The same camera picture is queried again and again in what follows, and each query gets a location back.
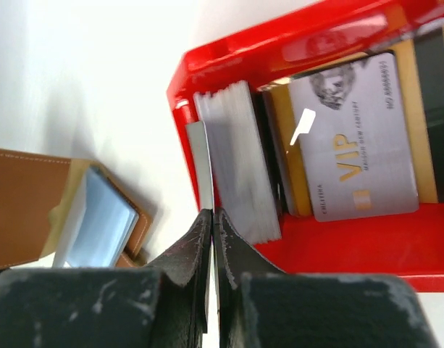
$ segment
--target white card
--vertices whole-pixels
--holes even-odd
[[[298,139],[318,221],[418,209],[393,54],[299,78],[289,91],[296,125],[315,111]]]

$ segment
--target white surface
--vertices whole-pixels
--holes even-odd
[[[0,0],[0,147],[101,160],[154,216],[155,257],[196,216],[165,96],[181,54],[313,1]],[[444,294],[422,301],[444,347]]]

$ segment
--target silver card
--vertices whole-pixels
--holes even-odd
[[[318,221],[418,209],[393,54],[299,78],[289,91]]]

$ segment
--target red box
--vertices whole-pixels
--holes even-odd
[[[195,92],[215,92],[238,80],[247,80],[255,91],[439,17],[444,17],[441,0],[324,0],[187,52],[167,98],[196,200],[185,130],[198,120]],[[280,225],[281,240],[256,248],[286,272],[392,273],[417,291],[444,291],[444,204],[421,204],[412,214],[331,223],[285,214]]]

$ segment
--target stack of white cards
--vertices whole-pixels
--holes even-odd
[[[247,82],[195,94],[206,124],[211,164],[223,208],[249,243],[281,238],[277,205]]]

